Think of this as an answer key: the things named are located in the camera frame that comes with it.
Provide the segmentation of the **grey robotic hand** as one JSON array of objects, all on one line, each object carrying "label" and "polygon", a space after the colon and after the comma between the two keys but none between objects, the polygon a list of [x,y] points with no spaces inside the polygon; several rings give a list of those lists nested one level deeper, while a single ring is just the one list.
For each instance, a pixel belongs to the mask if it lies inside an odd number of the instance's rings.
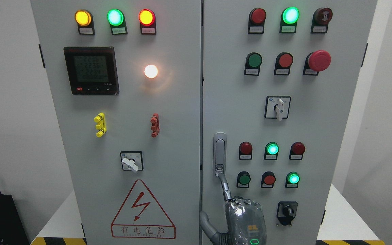
[{"label": "grey robotic hand", "polygon": [[232,197],[224,174],[218,174],[225,199],[228,231],[220,233],[211,225],[208,215],[200,212],[200,226],[214,245],[265,245],[266,225],[258,202],[240,196]]}]

